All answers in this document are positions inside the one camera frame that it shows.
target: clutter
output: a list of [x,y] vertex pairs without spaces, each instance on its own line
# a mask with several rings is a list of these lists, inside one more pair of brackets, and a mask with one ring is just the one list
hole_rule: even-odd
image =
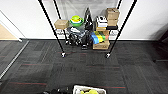
[[104,41],[102,43],[93,44],[93,49],[108,49],[110,43],[109,41]]
[[87,86],[75,85],[73,89],[73,94],[77,94],[78,90],[81,91],[81,94],[106,94],[105,89],[93,88]]
[[109,35],[104,35],[101,31],[94,31],[91,33],[91,39],[93,41],[93,44],[98,44],[103,41],[108,40]]
[[82,46],[82,49],[87,49],[87,45],[90,45],[89,31],[84,28],[68,27],[69,32],[69,44],[72,46]]
[[120,12],[117,8],[107,8],[106,10],[106,18],[107,20],[115,20],[118,19]]
[[58,19],[55,23],[54,23],[54,25],[55,25],[55,28],[56,29],[62,29],[62,30],[64,30],[65,28],[67,28],[68,27],[68,20],[61,20],[61,19]]
[[79,27],[83,24],[84,19],[82,19],[81,17],[79,17],[78,15],[74,15],[72,16],[72,18],[70,19],[70,23],[74,26],[74,27]]
[[84,23],[85,23],[85,30],[89,30],[89,31],[93,30],[93,22],[92,22],[89,8],[86,9]]
[[97,27],[107,27],[107,20],[104,16],[97,17]]

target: white wall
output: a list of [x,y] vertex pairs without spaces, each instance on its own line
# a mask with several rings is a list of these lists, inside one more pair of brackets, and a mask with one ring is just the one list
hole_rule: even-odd
[[[122,25],[132,2],[133,0],[122,1],[119,26]],[[53,0],[43,0],[43,3],[54,23],[58,17]],[[117,6],[118,0],[57,0],[57,3],[63,19],[70,19],[75,14],[83,17],[88,6],[94,18],[96,15],[103,15],[107,7]],[[119,39],[158,39],[168,29],[167,3],[168,0],[138,0]],[[26,38],[55,39],[38,0],[0,0],[0,10]]]

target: white item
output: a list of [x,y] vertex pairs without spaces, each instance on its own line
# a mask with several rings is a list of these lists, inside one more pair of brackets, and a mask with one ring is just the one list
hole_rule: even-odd
[[79,32],[80,32],[78,29],[73,28],[73,27],[71,28],[71,31],[72,31],[72,32],[77,32],[77,33],[79,33]]
[[97,17],[97,27],[107,27],[107,20],[104,16]]
[[104,17],[104,16],[98,16],[97,17],[97,22],[107,23],[106,17]]
[[106,90],[105,90],[105,89],[93,88],[93,87],[87,87],[87,86],[79,86],[79,85],[75,85],[75,86],[74,86],[73,94],[77,94],[77,93],[76,93],[77,90],[87,91],[87,90],[90,90],[90,89],[96,90],[99,94],[106,94]]
[[97,27],[107,27],[107,23],[97,22]]

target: metal shelving unit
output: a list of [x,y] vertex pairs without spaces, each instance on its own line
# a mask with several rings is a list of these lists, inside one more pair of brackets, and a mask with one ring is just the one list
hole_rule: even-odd
[[[48,14],[47,14],[46,9],[45,9],[45,7],[44,7],[44,5],[43,5],[43,3],[42,3],[42,0],[38,0],[38,1],[39,1],[40,5],[41,5],[41,7],[42,7],[42,9],[43,9],[44,14],[46,15],[46,18],[47,18],[47,20],[48,20],[48,22],[49,22],[49,24],[50,24],[50,26],[51,26],[51,29],[52,29],[54,35],[56,36],[56,39],[57,39],[57,41],[58,41],[58,44],[59,44],[59,46],[60,46],[60,48],[61,48],[61,50],[62,50],[62,57],[65,57],[64,49],[63,49],[63,47],[62,47],[62,45],[61,45],[61,43],[60,43],[60,41],[59,41],[59,39],[58,39],[57,33],[56,33],[56,31],[54,30],[54,27],[53,27],[53,25],[52,25],[52,23],[51,23],[51,20],[50,20]],[[58,9],[58,6],[57,6],[57,2],[56,2],[56,0],[53,0],[53,1],[54,1],[54,4],[55,4],[56,11],[57,11],[57,13],[58,13],[58,17],[59,17],[59,19],[61,19],[61,15],[60,15],[60,12],[59,12],[59,9]],[[122,0],[119,1],[118,6],[117,6],[117,9],[119,9],[119,7],[120,7],[120,5],[121,5],[121,1],[122,1]],[[117,34],[117,36],[116,36],[116,39],[115,39],[115,41],[114,41],[112,47],[110,48],[110,51],[106,54],[106,56],[105,56],[106,58],[109,58],[109,57],[110,57],[110,54],[111,54],[111,52],[112,52],[112,50],[113,50],[113,48],[114,48],[114,46],[115,46],[115,44],[116,44],[116,42],[117,42],[119,36],[121,35],[121,32],[122,32],[122,30],[123,30],[123,28],[124,28],[124,26],[125,26],[125,24],[126,24],[128,18],[129,18],[130,14],[131,14],[131,12],[132,12],[132,10],[133,10],[133,8],[134,8],[136,2],[137,2],[137,0],[134,0],[134,1],[133,1],[132,5],[131,5],[131,8],[129,9],[129,12],[128,12],[128,14],[127,14],[127,16],[126,16],[126,18],[125,18],[125,20],[124,20],[124,22],[123,22],[123,24],[122,24],[120,30],[118,29],[118,26],[109,26],[109,27],[106,28],[107,30],[118,30],[118,34]],[[66,34],[65,34],[65,30],[63,30],[63,32],[64,32],[64,35],[65,35],[65,41],[66,41],[66,44],[67,44],[68,41],[67,41],[67,37],[66,37]]]

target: object on floor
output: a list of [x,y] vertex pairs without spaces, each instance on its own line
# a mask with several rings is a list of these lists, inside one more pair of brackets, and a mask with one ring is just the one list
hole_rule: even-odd
[[68,27],[68,20],[61,20],[61,19],[58,19],[55,23],[55,28],[56,29],[62,29],[64,30],[65,28]]
[[73,94],[78,94],[79,91],[81,92],[80,94],[106,94],[105,89],[75,85]]

